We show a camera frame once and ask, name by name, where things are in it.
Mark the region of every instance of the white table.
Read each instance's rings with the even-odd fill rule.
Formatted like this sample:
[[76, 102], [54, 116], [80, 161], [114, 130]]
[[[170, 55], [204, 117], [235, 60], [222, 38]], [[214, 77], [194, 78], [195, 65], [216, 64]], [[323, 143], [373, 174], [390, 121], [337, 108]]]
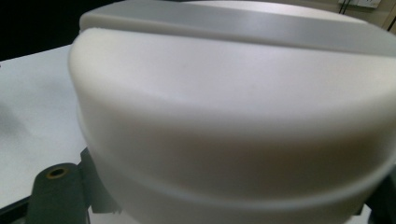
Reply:
[[[85, 142], [68, 51], [67, 46], [0, 62], [0, 208], [30, 195], [35, 176], [45, 168], [80, 161]], [[347, 224], [365, 224], [368, 214], [365, 208]], [[92, 223], [136, 222], [121, 214], [94, 215]]]

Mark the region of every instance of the white cylindrical object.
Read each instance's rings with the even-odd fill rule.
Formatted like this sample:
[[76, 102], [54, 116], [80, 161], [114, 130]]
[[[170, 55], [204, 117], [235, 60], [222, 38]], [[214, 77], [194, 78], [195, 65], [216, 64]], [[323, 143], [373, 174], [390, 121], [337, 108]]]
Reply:
[[395, 160], [395, 58], [93, 28], [69, 67], [99, 176], [142, 224], [343, 223]]

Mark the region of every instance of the hole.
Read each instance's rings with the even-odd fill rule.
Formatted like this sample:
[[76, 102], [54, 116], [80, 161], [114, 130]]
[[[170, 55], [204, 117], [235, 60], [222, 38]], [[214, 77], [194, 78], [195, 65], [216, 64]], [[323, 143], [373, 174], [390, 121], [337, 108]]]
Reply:
[[56, 179], [59, 177], [64, 176], [67, 173], [67, 169], [63, 167], [57, 167], [47, 173], [47, 178], [48, 179]]

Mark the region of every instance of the rounded white casing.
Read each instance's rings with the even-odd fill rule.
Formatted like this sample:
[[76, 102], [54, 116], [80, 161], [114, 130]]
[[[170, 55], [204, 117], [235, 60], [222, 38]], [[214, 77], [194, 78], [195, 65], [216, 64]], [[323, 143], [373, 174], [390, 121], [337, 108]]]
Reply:
[[395, 58], [91, 28], [69, 68], [99, 176], [142, 224], [344, 223], [395, 160]]

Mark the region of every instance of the electrical outlet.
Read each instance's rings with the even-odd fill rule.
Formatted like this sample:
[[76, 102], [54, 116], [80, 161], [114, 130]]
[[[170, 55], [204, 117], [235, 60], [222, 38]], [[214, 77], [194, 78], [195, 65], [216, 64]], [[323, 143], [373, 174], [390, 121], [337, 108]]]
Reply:
[[381, 0], [359, 0], [358, 7], [378, 7]]
[[339, 4], [347, 4], [349, 2], [349, 6], [358, 6], [358, 7], [373, 7], [377, 8], [381, 0], [338, 0]]

